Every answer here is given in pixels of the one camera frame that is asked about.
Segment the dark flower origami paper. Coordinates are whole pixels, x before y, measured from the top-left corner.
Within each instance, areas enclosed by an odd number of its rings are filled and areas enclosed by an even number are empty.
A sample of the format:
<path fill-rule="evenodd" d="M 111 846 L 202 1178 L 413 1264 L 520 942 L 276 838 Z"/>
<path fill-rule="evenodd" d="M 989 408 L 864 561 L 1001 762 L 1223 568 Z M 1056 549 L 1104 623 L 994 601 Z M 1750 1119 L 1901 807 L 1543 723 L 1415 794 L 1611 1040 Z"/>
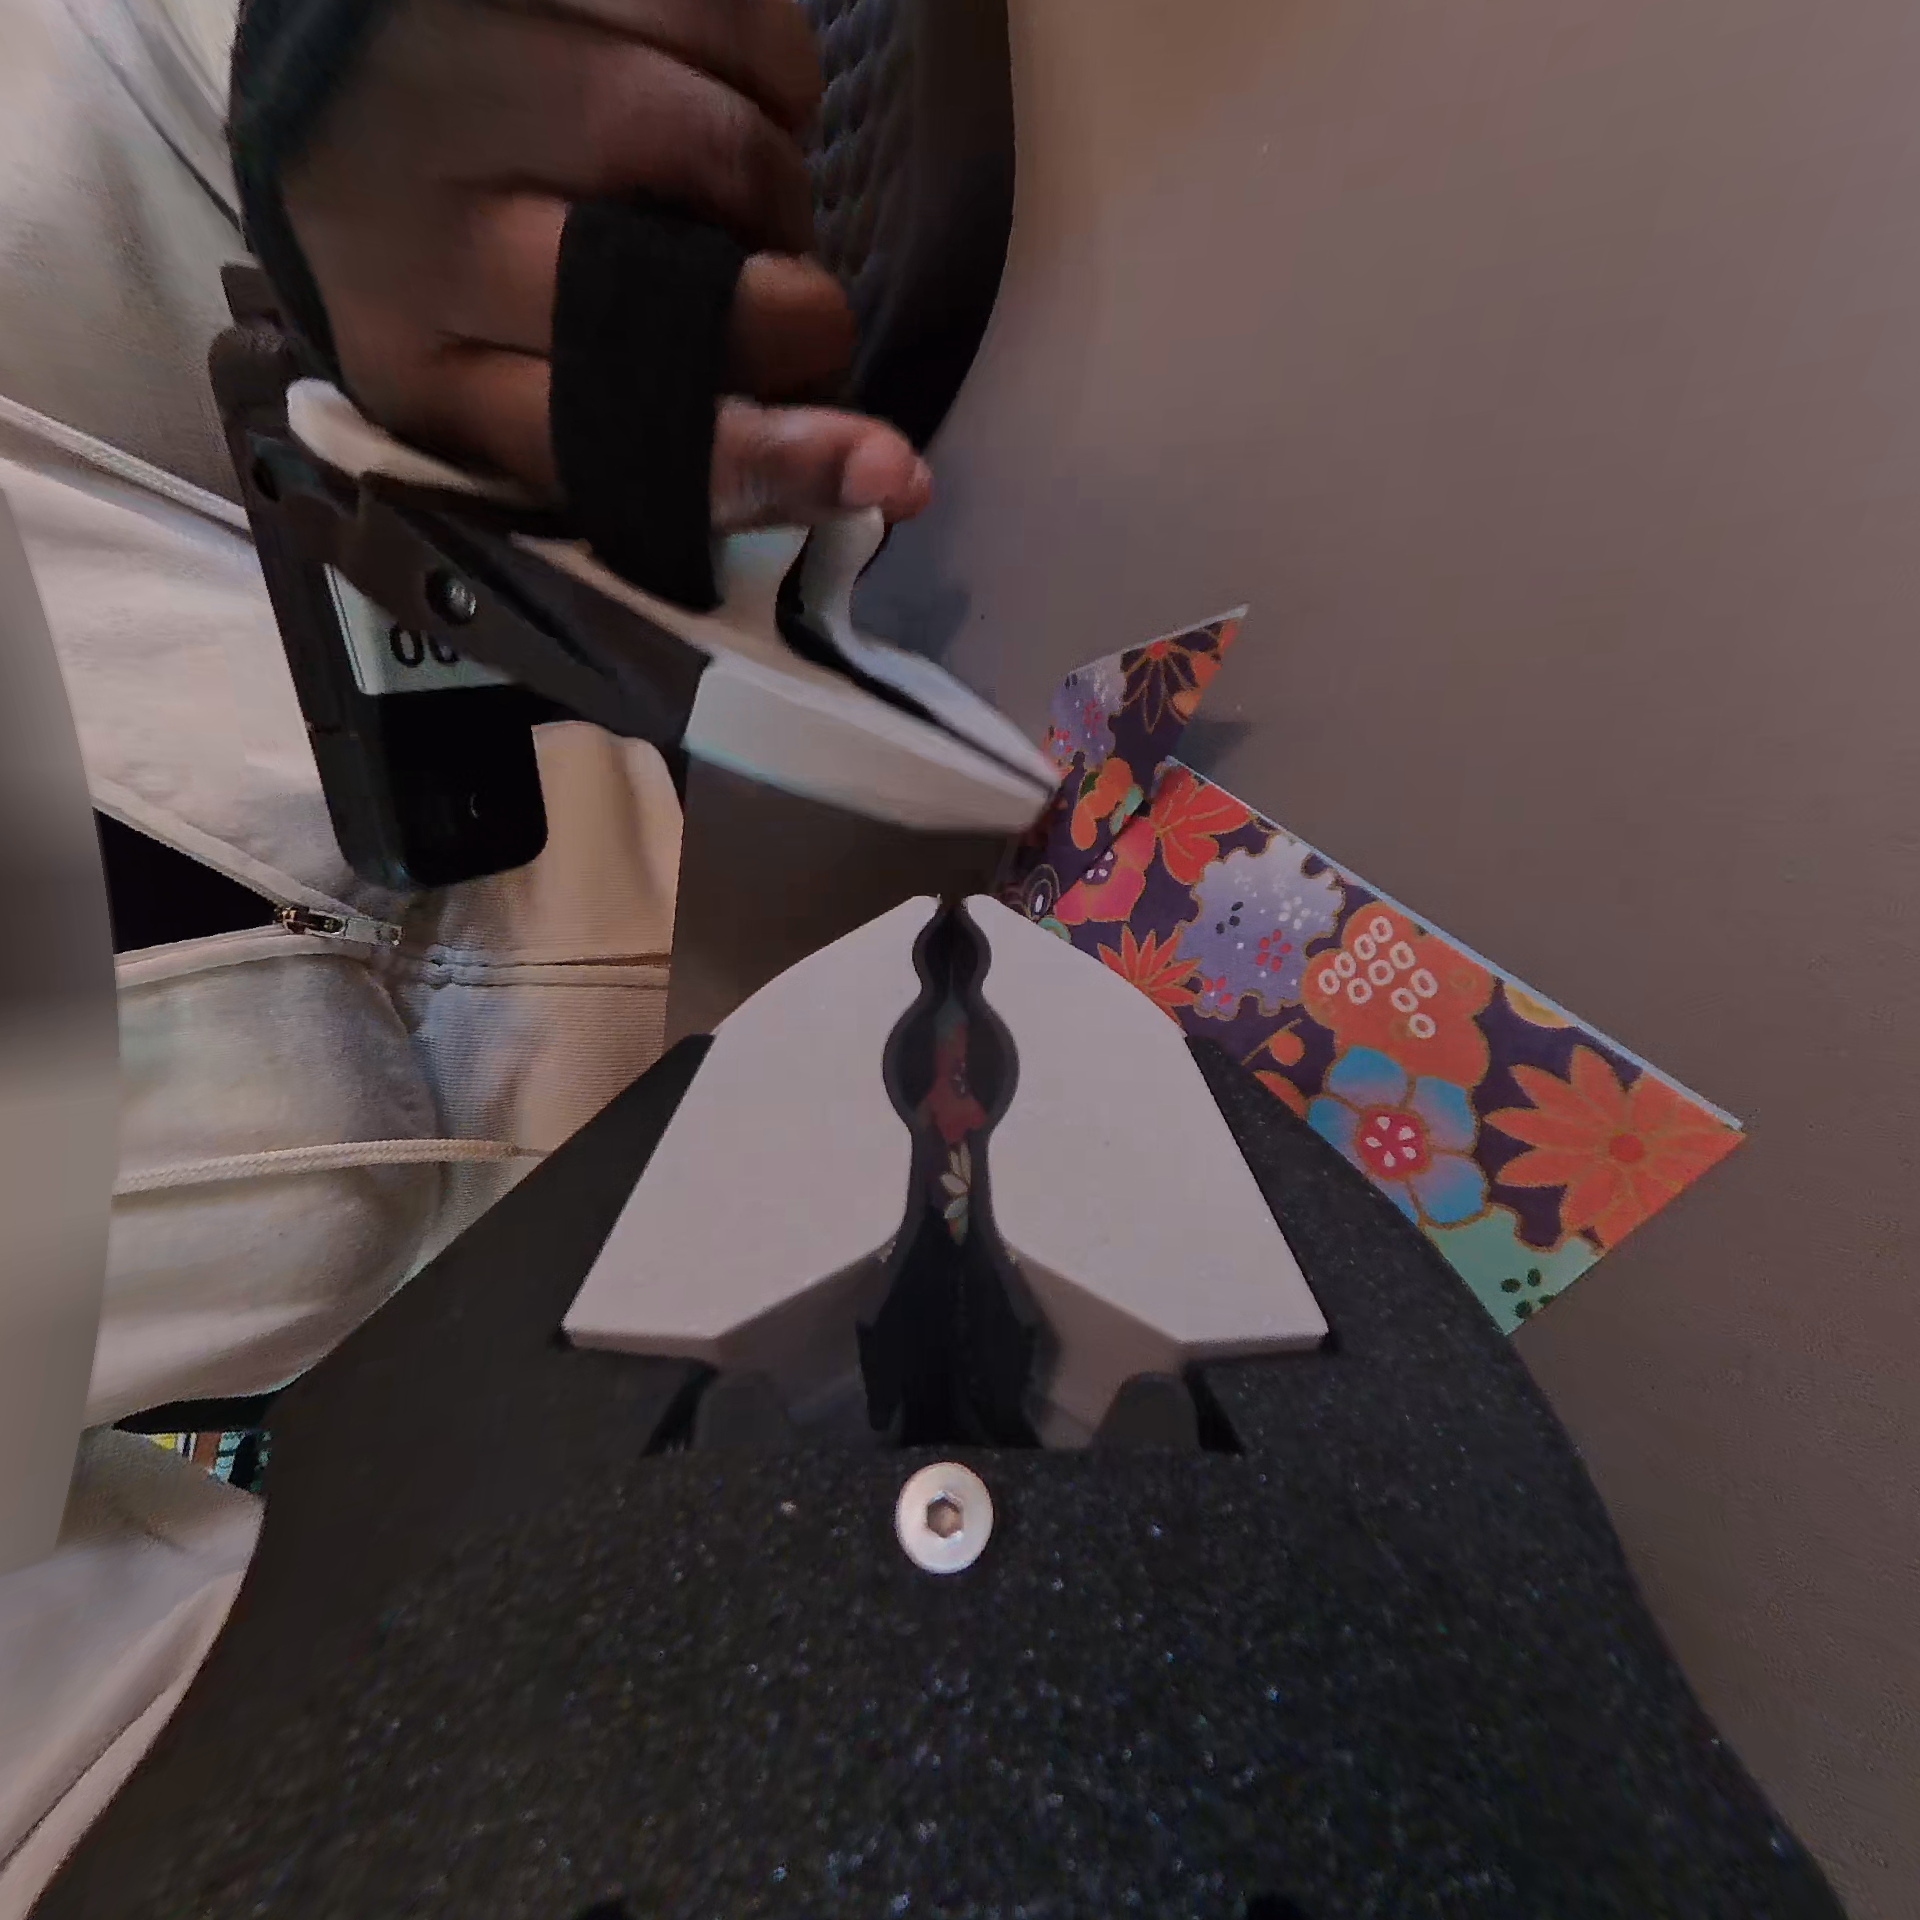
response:
<path fill-rule="evenodd" d="M 1344 1152 L 1504 1332 L 1744 1144 L 1744 1123 L 1193 769 L 1244 607 L 1078 666 L 1056 794 L 1001 899 Z"/>

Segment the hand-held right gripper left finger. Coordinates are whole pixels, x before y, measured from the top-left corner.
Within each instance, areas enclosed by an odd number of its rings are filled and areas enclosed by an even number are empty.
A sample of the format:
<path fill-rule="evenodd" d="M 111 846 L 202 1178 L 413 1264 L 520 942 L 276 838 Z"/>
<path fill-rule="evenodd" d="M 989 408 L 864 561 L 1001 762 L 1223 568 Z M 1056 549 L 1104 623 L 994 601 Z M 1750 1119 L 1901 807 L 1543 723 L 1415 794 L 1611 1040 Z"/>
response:
<path fill-rule="evenodd" d="M 922 998 L 905 899 L 741 998 L 564 1310 L 589 1349 L 741 1366 L 818 1287 L 854 1276 L 905 1206 L 910 1133 L 886 1040 Z"/>

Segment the person's light jacket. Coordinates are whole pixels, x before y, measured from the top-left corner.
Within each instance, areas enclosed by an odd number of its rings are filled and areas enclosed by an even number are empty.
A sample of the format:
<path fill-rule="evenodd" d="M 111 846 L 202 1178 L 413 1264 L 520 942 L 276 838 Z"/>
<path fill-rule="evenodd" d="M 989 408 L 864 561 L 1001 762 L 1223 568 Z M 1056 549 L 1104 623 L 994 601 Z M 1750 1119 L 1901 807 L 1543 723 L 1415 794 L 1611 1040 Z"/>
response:
<path fill-rule="evenodd" d="M 262 1508 L 124 1419 L 295 1382 L 661 1049 L 679 806 L 539 730 L 535 866 L 333 846 L 210 342 L 236 2 L 4 2 L 4 1913 L 205 1662 Z M 399 922 L 284 952 L 279 901 Z"/>

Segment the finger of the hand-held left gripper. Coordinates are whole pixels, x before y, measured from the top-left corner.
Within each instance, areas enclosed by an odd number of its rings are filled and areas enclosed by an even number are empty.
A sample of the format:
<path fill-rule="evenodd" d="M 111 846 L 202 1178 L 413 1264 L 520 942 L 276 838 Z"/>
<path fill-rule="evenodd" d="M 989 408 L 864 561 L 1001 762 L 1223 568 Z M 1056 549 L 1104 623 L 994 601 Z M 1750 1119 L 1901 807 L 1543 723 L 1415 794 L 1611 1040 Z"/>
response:
<path fill-rule="evenodd" d="M 1052 791 L 789 650 L 722 650 L 684 749 L 801 799 L 910 829 L 1029 829 Z"/>
<path fill-rule="evenodd" d="M 854 624 L 854 588 L 886 547 L 886 531 L 879 509 L 849 509 L 806 531 L 781 577 L 781 639 L 1049 794 L 1056 781 L 1052 758 L 1003 709 L 945 666 Z"/>

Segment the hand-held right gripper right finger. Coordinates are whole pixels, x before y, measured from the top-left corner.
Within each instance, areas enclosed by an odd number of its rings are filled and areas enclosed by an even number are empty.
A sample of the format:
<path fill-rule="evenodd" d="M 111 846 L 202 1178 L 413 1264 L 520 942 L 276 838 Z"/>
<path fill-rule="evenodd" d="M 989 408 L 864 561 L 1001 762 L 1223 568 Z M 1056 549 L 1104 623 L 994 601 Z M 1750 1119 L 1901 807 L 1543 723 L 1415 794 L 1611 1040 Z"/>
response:
<path fill-rule="evenodd" d="M 1018 1049 L 991 1213 L 1056 1358 L 1320 1347 L 1329 1326 L 1174 1019 L 994 899 L 970 917 Z"/>

